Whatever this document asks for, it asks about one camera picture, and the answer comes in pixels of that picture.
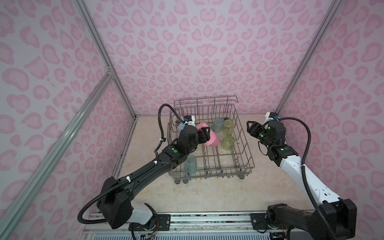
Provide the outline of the green transparent plastic cup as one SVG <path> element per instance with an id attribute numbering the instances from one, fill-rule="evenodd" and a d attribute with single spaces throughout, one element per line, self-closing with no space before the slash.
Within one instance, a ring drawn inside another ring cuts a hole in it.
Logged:
<path id="1" fill-rule="evenodd" d="M 224 120 L 222 132 L 227 136 L 232 135 L 234 132 L 234 122 L 231 119 Z"/>

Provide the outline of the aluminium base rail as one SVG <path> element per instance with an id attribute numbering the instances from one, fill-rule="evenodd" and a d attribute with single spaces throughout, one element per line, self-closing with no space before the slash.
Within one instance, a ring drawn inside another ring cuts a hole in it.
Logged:
<path id="1" fill-rule="evenodd" d="M 288 224 L 267 224 L 265 212 L 168 213 L 165 230 L 131 231 L 129 224 L 113 230 L 109 224 L 87 225 L 82 240 L 284 240 Z"/>

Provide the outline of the teal textured plastic cup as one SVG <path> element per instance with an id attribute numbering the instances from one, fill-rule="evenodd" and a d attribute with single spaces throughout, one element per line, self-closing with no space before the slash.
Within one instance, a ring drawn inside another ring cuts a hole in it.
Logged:
<path id="1" fill-rule="evenodd" d="M 184 162 L 184 173 L 188 176 L 193 176 L 197 172 L 197 158 L 193 155 L 189 155 Z"/>

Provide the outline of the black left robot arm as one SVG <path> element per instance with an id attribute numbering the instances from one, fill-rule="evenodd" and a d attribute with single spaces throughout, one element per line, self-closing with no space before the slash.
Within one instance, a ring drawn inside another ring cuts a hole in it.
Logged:
<path id="1" fill-rule="evenodd" d="M 100 222 L 108 223 L 112 229 L 134 223 L 152 230 L 158 222 L 156 211 L 149 204 L 133 204 L 132 200 L 154 180 L 184 163 L 198 145 L 210 140 L 210 132 L 209 127 L 197 129 L 187 125 L 177 139 L 145 166 L 118 180 L 108 178 L 97 201 L 103 215 Z"/>

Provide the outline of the yellow-green plastic cup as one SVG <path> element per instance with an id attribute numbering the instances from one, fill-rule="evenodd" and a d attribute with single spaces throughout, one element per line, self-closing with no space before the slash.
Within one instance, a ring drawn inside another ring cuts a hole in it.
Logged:
<path id="1" fill-rule="evenodd" d="M 235 138 L 233 136 L 226 136 L 221 141 L 221 148 L 225 151 L 231 151 L 235 145 Z"/>

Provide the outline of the pink plastic cup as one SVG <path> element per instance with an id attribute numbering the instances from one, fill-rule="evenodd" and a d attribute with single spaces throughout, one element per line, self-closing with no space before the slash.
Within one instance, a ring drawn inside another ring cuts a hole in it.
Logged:
<path id="1" fill-rule="evenodd" d="M 210 127 L 206 123 L 200 123 L 197 125 L 198 131 L 209 131 Z"/>
<path id="2" fill-rule="evenodd" d="M 215 148 L 219 144 L 220 144 L 220 139 L 218 135 L 212 130 L 210 130 L 210 139 L 206 143 L 204 143 L 204 145 Z"/>

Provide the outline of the light blue ceramic mug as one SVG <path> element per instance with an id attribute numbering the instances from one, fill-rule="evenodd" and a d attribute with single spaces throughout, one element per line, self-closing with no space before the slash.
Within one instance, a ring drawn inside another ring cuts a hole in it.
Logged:
<path id="1" fill-rule="evenodd" d="M 179 131 L 182 131 L 185 127 L 185 124 L 179 124 L 178 128 L 179 128 Z"/>

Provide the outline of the left aluminium frame strut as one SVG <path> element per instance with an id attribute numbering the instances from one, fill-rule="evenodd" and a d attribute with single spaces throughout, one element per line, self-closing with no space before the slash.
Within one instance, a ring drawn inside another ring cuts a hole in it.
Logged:
<path id="1" fill-rule="evenodd" d="M 78 113 L 74 116 L 73 120 L 70 122 L 59 140 L 54 144 L 49 153 L 43 159 L 42 163 L 26 183 L 20 194 L 12 202 L 1 219 L 2 240 L 7 240 L 11 236 L 27 212 L 31 203 L 33 203 L 39 191 L 48 180 L 54 168 L 65 154 L 76 134 L 79 132 L 95 105 L 98 103 L 104 91 L 108 88 L 114 78 L 114 75 L 115 72 L 113 71 L 108 71 L 106 73 L 102 81 L 98 84 L 83 106 L 79 109 Z"/>

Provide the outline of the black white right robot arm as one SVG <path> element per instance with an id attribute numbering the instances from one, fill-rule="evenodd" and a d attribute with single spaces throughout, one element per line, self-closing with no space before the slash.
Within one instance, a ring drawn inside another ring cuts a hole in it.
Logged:
<path id="1" fill-rule="evenodd" d="M 267 223 L 271 226 L 289 225 L 306 231 L 314 240 L 347 240 L 356 235 L 357 206 L 350 199 L 342 199 L 328 188 L 306 165 L 312 135 L 302 120 L 307 132 L 307 143 L 302 156 L 286 144 L 285 119 L 272 119 L 261 124 L 247 122 L 247 132 L 267 148 L 267 156 L 285 171 L 306 194 L 314 210 L 305 211 L 287 204 L 268 206 Z"/>

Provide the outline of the teal plastic cup front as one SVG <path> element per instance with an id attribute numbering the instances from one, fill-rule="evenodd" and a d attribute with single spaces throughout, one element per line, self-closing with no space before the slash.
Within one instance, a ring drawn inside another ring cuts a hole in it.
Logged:
<path id="1" fill-rule="evenodd" d="M 220 134 L 224 127 L 224 120 L 222 118 L 216 118 L 213 120 L 213 122 L 210 124 L 211 130 L 216 133 L 217 135 Z"/>

